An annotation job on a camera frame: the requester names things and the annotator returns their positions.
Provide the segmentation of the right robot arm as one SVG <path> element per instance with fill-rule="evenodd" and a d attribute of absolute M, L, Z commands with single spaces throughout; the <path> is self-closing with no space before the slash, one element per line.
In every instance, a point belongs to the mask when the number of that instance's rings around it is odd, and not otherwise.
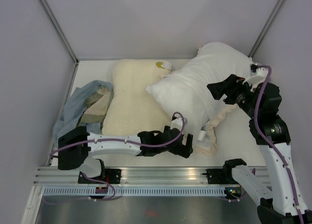
<path fill-rule="evenodd" d="M 222 177 L 238 182 L 257 206 L 262 224 L 310 224 L 312 212 L 304 202 L 294 174 L 291 138 L 285 121 L 278 115 L 282 101 L 279 88 L 265 78 L 256 89 L 249 79 L 230 75 L 207 85 L 216 100 L 236 104 L 250 118 L 249 129 L 266 163 L 271 187 L 264 186 L 244 164 L 225 162 Z"/>

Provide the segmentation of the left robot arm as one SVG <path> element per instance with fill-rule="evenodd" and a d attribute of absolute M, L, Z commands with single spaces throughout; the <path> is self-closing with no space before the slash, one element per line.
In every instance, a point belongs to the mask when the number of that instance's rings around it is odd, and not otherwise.
<path fill-rule="evenodd" d="M 94 183 L 106 179 L 104 162 L 97 158 L 106 154 L 153 157 L 169 152 L 183 158 L 193 153 L 193 136 L 186 138 L 179 129 L 165 126 L 164 131 L 142 131 L 131 136 L 105 136 L 77 127 L 58 139 L 58 169 L 78 170 Z"/>

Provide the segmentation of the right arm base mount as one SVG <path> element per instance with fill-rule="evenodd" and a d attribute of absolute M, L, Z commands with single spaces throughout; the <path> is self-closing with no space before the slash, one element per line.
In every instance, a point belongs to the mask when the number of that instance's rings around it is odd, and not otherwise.
<path fill-rule="evenodd" d="M 230 177 L 227 177 L 224 170 L 221 168 L 207 169 L 205 175 L 207 177 L 207 182 L 210 185 L 235 184 L 235 181 Z"/>

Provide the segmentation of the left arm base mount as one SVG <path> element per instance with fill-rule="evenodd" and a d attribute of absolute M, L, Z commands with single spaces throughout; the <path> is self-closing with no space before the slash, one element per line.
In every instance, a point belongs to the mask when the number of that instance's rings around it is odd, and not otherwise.
<path fill-rule="evenodd" d="M 100 184 L 100 182 L 96 182 L 94 180 L 99 180 L 101 182 L 107 182 L 109 184 L 117 185 L 120 184 L 121 179 L 121 170 L 115 168 L 105 169 L 103 175 L 97 176 L 95 178 L 91 178 L 91 180 L 87 179 L 82 172 L 79 173 L 78 183 L 79 184 Z"/>

